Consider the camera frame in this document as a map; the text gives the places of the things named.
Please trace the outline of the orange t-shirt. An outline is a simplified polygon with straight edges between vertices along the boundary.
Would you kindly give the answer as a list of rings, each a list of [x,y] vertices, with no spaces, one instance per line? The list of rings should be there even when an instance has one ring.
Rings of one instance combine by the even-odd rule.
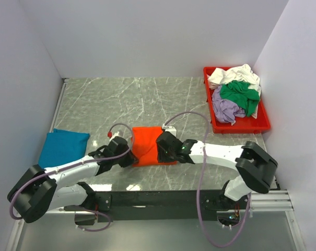
[[[138,159],[133,167],[175,165],[177,162],[160,162],[156,139],[162,134],[161,127],[133,127],[134,143],[132,153]]]

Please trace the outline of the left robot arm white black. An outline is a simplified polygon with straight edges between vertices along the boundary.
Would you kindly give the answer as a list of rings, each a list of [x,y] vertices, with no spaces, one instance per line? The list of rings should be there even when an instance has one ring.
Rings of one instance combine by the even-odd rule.
[[[138,163],[126,139],[115,136],[76,161],[48,168],[30,167],[7,195],[10,215],[32,223],[46,212],[67,206],[85,211],[106,211],[107,199],[99,198],[84,178],[108,172],[114,165],[129,167]]]

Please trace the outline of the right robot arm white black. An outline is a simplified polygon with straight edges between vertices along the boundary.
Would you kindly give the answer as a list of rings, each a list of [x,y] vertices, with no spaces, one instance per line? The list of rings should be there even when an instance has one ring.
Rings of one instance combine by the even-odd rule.
[[[156,140],[159,162],[213,164],[238,172],[228,180],[214,199],[208,203],[216,210],[232,209],[251,192],[267,194],[274,180],[278,163],[258,144],[226,146],[187,139],[181,142],[172,133],[164,131]]]

